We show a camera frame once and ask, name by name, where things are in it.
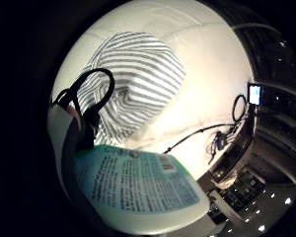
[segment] light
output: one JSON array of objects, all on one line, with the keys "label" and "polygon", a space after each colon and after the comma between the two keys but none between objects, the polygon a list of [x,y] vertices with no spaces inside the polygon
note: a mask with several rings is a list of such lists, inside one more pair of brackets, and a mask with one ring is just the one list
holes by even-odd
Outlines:
[{"label": "light", "polygon": [[265,225],[262,225],[262,226],[259,227],[260,232],[263,232],[264,230],[265,230]]},{"label": "light", "polygon": [[285,204],[290,204],[290,202],[292,202],[291,198],[285,200]]}]

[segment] barcode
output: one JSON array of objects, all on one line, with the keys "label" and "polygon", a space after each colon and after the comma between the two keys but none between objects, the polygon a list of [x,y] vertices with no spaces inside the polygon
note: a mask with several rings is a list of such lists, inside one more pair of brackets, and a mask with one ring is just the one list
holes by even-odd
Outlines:
[{"label": "barcode", "polygon": [[160,158],[160,162],[161,162],[164,170],[173,170],[174,169],[174,165],[171,163],[171,161],[169,160],[169,158],[166,155],[160,155],[159,158]]}]

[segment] electronic device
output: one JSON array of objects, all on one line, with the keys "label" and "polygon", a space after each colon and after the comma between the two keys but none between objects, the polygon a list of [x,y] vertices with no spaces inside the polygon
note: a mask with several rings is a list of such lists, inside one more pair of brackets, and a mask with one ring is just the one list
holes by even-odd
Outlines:
[{"label": "electronic device", "polygon": [[261,105],[262,86],[256,83],[248,84],[248,102],[250,104]]}]

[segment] gray and white stripes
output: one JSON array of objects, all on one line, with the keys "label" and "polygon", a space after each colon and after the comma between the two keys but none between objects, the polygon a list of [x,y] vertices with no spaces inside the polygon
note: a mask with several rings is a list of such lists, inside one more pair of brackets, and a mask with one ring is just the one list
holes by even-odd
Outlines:
[{"label": "gray and white stripes", "polygon": [[[95,144],[119,145],[173,99],[185,72],[171,49],[146,33],[120,33],[107,39],[84,71],[110,70],[115,90],[101,109]],[[81,111],[98,102],[109,86],[105,74],[91,75],[78,91]]]}]

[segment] black cable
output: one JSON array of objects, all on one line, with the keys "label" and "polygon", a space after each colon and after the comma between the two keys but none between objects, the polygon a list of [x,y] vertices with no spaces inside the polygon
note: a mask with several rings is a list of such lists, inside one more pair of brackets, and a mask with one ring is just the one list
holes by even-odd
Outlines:
[{"label": "black cable", "polygon": [[[243,108],[243,111],[242,111],[241,115],[238,118],[236,118],[236,116],[235,116],[236,106],[237,106],[237,104],[238,104],[238,102],[239,102],[240,99],[243,99],[244,100],[244,104],[245,105],[244,105],[244,108]],[[199,130],[197,130],[197,131],[189,134],[188,136],[184,137],[183,139],[181,139],[180,141],[178,141],[175,145],[173,145],[171,147],[168,147],[168,149],[166,151],[164,151],[163,153],[164,154],[167,154],[168,152],[172,151],[176,146],[180,145],[185,140],[189,139],[191,136],[193,136],[193,135],[195,135],[197,133],[200,133],[200,132],[204,132],[205,130],[215,128],[215,127],[219,127],[219,126],[231,126],[229,128],[229,131],[226,133],[226,137],[228,135],[230,135],[230,134],[234,134],[237,131],[237,129],[239,128],[240,122],[242,120],[244,120],[244,119],[248,119],[248,117],[244,118],[244,116],[246,114],[246,110],[247,110],[247,100],[246,100],[246,97],[244,95],[238,95],[236,97],[235,101],[234,101],[233,109],[232,109],[232,118],[233,118],[234,123],[219,123],[219,124],[215,124],[215,125],[211,125],[211,126],[208,126],[208,127],[202,128],[202,129],[199,129]],[[217,141],[217,134],[214,137],[214,139],[212,141],[212,145],[211,145],[212,159],[213,159],[213,157],[216,154],[216,141]]]},{"label": "black cable", "polygon": [[[243,108],[243,111],[242,111],[241,115],[236,119],[235,111],[236,111],[236,107],[237,107],[237,104],[239,102],[239,99],[243,99],[243,101],[244,101],[244,108]],[[246,97],[244,95],[238,95],[236,97],[235,101],[234,101],[233,110],[232,110],[232,118],[233,118],[233,121],[234,122],[240,121],[243,118],[243,116],[245,115],[246,109],[247,109],[247,100],[246,100]]]},{"label": "black cable", "polygon": [[195,135],[197,133],[204,132],[205,130],[209,130],[209,129],[212,129],[212,128],[215,128],[215,127],[218,127],[218,126],[232,126],[232,125],[234,125],[234,124],[233,123],[219,123],[219,124],[211,125],[211,126],[208,126],[208,127],[205,127],[205,128],[201,128],[201,129],[191,133],[190,135],[187,135],[186,137],[184,137],[183,139],[178,141],[175,145],[173,145],[171,147],[168,147],[168,149],[163,153],[167,154],[168,152],[172,151],[172,149],[174,149],[176,146],[180,145],[182,142],[184,142],[185,140],[187,140],[188,138],[190,138],[191,136],[193,136],[193,135]]}]

